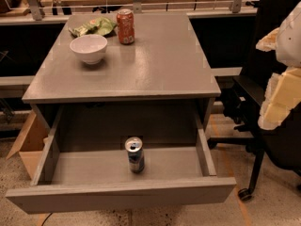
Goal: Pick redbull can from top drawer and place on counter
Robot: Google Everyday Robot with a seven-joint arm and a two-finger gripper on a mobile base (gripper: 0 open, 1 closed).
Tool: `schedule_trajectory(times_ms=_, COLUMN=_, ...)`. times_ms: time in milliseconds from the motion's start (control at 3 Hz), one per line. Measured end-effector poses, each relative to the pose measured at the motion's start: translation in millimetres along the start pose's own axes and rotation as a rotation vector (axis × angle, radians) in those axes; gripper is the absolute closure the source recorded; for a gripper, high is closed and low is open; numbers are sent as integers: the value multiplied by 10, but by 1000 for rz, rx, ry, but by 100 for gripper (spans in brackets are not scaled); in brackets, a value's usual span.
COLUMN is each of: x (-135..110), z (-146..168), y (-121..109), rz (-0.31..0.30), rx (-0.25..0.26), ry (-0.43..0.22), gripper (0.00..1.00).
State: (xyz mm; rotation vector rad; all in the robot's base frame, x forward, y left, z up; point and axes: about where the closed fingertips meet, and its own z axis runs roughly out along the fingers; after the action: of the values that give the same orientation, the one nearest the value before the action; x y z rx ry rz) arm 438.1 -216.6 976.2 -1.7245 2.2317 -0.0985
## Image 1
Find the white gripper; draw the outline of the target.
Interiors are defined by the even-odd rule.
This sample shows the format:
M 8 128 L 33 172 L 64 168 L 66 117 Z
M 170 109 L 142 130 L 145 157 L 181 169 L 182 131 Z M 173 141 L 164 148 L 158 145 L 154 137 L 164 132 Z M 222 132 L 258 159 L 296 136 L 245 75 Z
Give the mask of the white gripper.
M 276 49 L 277 61 L 288 66 L 284 73 L 272 74 L 261 105 L 258 125 L 274 130 L 301 102 L 301 2 L 279 28 L 257 42 L 256 48 L 264 52 Z

